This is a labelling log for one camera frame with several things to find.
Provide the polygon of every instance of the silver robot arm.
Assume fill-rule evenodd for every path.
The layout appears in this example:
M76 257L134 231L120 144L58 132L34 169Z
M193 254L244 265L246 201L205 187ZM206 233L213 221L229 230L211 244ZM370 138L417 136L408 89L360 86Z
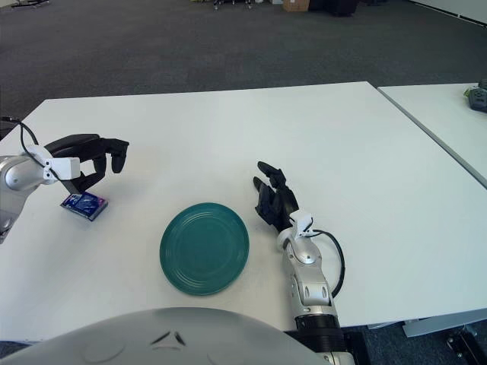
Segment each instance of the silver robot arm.
M321 253L311 237L311 214L298 209L289 215L291 227L277 238L289 280L291 309L300 342L334 365L353 365L345 350L333 295L321 270Z
M26 154L0 157L0 244L18 219L28 196L39 185L55 183L58 180L55 175L70 180L81 174L77 157L53 158L47 149L38 145L27 146L27 150L43 167Z

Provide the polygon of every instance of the green plate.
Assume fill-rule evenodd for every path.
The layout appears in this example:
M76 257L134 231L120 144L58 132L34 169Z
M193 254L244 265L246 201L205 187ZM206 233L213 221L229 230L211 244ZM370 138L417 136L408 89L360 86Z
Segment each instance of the green plate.
M180 212L167 226L159 256L167 279L192 295L225 289L244 269L249 235L240 217L215 203Z

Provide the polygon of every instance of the blue package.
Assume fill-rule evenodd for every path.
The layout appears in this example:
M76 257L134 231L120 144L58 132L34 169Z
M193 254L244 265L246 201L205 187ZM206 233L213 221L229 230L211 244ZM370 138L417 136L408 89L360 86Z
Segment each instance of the blue package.
M83 217L94 221L99 213L108 205L108 201L103 198L98 198L96 195L84 192L83 194L71 194L61 204L73 213L80 214Z

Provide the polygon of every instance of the gray carpet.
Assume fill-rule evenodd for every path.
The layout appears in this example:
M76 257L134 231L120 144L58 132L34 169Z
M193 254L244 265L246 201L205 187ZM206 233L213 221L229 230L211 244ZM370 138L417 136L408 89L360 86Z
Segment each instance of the gray carpet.
M43 100L369 81L476 81L487 29L405 1L353 17L280 6L188 0L51 0L0 10L0 113ZM487 324L473 326L487 350ZM399 325L365 335L374 365L462 364L447 333L406 339ZM18 349L0 345L0 357Z

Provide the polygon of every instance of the cardboard box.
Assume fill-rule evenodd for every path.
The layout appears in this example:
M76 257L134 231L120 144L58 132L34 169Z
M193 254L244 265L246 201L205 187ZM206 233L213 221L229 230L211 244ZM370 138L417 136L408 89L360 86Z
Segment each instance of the cardboard box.
M286 11L307 11L310 0L283 0L282 7Z

